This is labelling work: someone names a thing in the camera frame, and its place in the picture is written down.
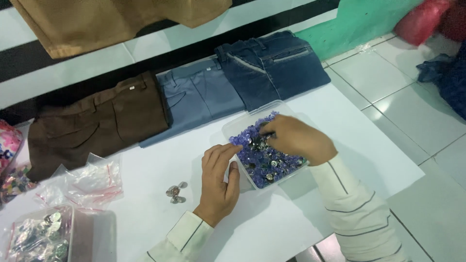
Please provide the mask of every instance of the white table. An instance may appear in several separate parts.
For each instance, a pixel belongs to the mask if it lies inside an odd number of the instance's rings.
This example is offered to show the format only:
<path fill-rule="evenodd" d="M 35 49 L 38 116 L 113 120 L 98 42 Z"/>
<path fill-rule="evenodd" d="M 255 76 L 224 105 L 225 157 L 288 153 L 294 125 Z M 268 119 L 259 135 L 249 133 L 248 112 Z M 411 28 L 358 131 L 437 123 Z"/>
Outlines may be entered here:
<path fill-rule="evenodd" d="M 381 197 L 396 194 L 424 175 L 332 84 L 286 102 L 301 120 L 327 133 L 353 173 Z M 108 261 L 134 261 L 161 241 L 185 210 L 198 205 L 204 151 L 227 143 L 221 127 L 242 114 L 145 149 L 122 151 L 124 198 L 109 207 L 115 216 L 109 215 L 105 224 L 116 223 L 116 258 Z M 180 193 L 187 201 L 171 204 L 165 191 L 181 181 L 188 183 Z M 218 224 L 199 261 L 286 261 L 332 234 L 310 173 L 261 194 L 242 185 L 238 204 Z M 33 193 L 17 197 L 0 212 L 1 228 L 38 208 L 31 200 Z"/>

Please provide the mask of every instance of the brown trousers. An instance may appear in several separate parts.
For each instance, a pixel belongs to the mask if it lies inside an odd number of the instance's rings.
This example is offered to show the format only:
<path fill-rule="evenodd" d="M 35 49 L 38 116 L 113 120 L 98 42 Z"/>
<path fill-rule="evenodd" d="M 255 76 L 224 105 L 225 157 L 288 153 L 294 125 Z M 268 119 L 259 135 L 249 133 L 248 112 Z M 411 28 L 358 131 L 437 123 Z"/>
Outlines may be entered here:
<path fill-rule="evenodd" d="M 10 1 L 52 58 L 124 42 L 165 18 L 194 28 L 221 15 L 232 4 L 232 0 Z"/>
<path fill-rule="evenodd" d="M 166 129 L 163 93 L 145 72 L 70 106 L 41 110 L 29 128 L 27 176 L 47 179 L 60 164 L 75 169 L 89 153 L 106 157 Z"/>

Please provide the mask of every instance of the striped sleeve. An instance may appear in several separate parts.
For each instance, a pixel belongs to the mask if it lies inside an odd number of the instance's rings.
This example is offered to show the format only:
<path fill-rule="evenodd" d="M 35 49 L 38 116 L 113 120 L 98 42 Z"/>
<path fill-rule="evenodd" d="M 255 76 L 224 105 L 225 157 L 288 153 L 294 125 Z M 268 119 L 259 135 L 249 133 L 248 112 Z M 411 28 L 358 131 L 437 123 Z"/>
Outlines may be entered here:
<path fill-rule="evenodd" d="M 386 202 L 357 180 L 338 154 L 312 166 L 331 226 L 349 262 L 405 262 Z"/>
<path fill-rule="evenodd" d="M 139 262 L 192 262 L 197 259 L 213 228 L 186 211 L 167 237 L 143 254 Z"/>

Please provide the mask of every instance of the hand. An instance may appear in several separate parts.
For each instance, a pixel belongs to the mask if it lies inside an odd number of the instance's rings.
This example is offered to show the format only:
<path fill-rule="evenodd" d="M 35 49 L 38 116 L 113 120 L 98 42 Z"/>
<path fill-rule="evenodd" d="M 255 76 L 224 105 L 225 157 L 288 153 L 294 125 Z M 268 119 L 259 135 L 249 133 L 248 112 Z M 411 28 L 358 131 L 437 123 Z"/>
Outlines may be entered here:
<path fill-rule="evenodd" d="M 275 132 L 267 144 L 278 151 L 306 158 L 310 165 L 321 165 L 336 156 L 338 151 L 332 140 L 294 117 L 276 115 L 260 134 Z"/>
<path fill-rule="evenodd" d="M 223 177 L 228 162 L 242 148 L 241 145 L 215 145 L 202 158 L 201 200 L 193 213 L 213 228 L 233 211 L 240 196 L 238 163 L 230 164 L 228 183 Z"/>

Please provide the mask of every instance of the green wall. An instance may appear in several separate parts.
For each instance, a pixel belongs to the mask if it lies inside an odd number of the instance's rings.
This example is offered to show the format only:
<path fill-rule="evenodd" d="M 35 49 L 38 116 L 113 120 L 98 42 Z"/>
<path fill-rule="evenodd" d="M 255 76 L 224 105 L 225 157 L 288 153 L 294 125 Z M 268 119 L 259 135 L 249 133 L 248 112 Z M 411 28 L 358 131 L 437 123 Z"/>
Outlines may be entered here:
<path fill-rule="evenodd" d="M 422 0 L 341 0 L 336 19 L 296 33 L 321 60 L 389 33 Z"/>

